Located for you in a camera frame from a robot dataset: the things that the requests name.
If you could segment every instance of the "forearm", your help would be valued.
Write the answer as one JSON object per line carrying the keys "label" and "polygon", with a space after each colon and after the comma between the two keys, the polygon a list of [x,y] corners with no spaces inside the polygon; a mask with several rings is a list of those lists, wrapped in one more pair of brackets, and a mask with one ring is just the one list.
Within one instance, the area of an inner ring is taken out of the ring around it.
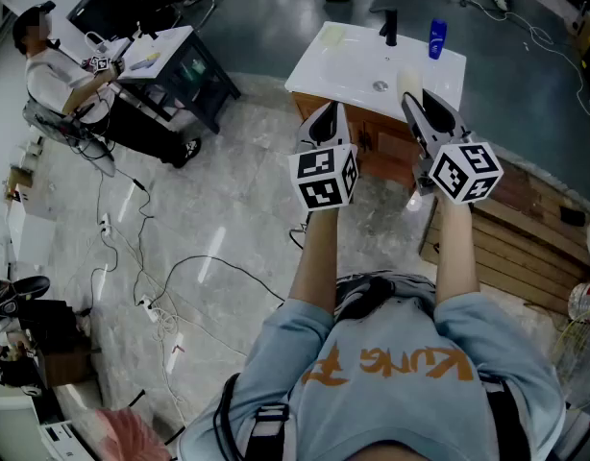
{"label": "forearm", "polygon": [[92,81],[88,82],[81,87],[73,89],[71,95],[67,99],[66,103],[64,104],[64,108],[62,108],[62,114],[70,114],[75,109],[77,109],[80,105],[82,105],[87,99],[94,94],[101,85],[106,83],[105,75],[101,74],[96,76]]}
{"label": "forearm", "polygon": [[451,297],[480,290],[470,208],[467,205],[455,205],[448,199],[438,203],[441,205],[442,223],[436,305]]}
{"label": "forearm", "polygon": [[315,211],[289,299],[314,304],[333,314],[337,278],[337,209]]}

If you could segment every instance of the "red fabric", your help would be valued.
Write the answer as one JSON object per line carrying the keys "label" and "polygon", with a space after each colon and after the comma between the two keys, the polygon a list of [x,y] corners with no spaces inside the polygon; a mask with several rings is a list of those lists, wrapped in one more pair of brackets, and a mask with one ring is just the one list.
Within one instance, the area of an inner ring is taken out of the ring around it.
{"label": "red fabric", "polygon": [[106,461],[169,461],[171,455],[152,428],[131,408],[118,411],[97,410],[96,415],[107,429],[101,442]]}

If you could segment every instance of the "transparent plastic jar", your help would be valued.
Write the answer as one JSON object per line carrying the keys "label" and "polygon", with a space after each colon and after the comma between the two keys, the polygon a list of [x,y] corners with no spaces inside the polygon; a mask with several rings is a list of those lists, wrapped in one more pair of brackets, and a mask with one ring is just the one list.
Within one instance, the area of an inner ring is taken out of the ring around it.
{"label": "transparent plastic jar", "polygon": [[[571,292],[568,300],[568,314],[572,320],[577,320],[582,314],[590,310],[590,283],[580,283]],[[579,319],[582,323],[590,324],[590,313]]]}

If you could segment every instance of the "wooden cabinet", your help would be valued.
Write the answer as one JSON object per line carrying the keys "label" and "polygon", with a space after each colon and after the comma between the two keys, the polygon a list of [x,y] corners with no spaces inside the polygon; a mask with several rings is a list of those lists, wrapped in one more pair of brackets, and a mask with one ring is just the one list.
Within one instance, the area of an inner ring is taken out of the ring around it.
{"label": "wooden cabinet", "polygon": [[[330,101],[300,92],[293,92],[292,96],[304,120]],[[412,188],[412,166],[417,162],[420,147],[408,124],[367,109],[344,106],[351,142],[358,147],[359,170]]]}

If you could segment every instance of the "man wearing black cap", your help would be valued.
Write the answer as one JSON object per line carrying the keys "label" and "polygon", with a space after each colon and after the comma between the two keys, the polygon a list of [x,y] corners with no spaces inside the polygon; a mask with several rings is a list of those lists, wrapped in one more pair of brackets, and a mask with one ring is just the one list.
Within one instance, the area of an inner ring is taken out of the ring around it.
{"label": "man wearing black cap", "polygon": [[15,47],[27,58],[26,86],[37,102],[63,115],[92,105],[80,120],[93,133],[176,168],[199,153],[201,139],[183,144],[177,133],[115,97],[107,86],[118,76],[113,66],[94,76],[54,49],[49,34],[49,17],[40,7],[25,11],[13,25]]}

